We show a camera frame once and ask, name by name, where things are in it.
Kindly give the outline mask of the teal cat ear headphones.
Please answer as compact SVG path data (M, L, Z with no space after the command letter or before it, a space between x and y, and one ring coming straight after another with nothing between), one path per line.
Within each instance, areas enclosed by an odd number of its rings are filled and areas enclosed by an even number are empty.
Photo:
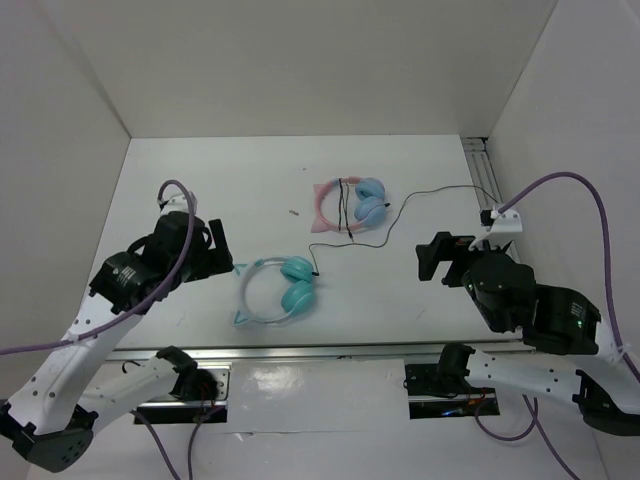
M267 270L277 270L282 281L276 282L281 288L278 310L265 312L249 301L249 293L256 293L252 287L255 279L268 279ZM236 328L250 326L277 326L290 323L306 316L316 306L315 279L319 276L315 266L301 256L263 257L248 263L234 265L238 279L237 310L232 320Z

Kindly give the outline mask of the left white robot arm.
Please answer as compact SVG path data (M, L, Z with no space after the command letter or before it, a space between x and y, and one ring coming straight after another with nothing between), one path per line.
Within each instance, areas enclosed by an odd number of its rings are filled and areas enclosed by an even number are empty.
M30 464L58 473L79 460L97 433L142 403L170 396L213 404L219 380L174 346L101 386L89 384L143 315L136 313L116 326L110 321L154 290L165 298L183 283L232 269L220 220L204 222L177 211L160 216L151 234L104 261L64 346L2 404L2 436Z

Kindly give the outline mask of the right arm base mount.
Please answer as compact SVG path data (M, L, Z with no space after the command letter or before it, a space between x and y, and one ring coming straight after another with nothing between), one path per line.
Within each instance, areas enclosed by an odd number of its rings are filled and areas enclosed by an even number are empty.
M435 363L406 364L403 386L412 420L500 414L494 389L472 387L462 380L447 380L437 374Z

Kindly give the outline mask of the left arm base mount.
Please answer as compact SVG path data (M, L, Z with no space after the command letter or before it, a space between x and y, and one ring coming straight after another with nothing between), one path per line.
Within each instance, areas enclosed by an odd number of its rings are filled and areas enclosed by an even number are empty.
M202 363L198 379L187 393L161 395L142 403L136 411L152 425L190 425L204 416L205 424L223 424L228 417L230 380L229 364Z

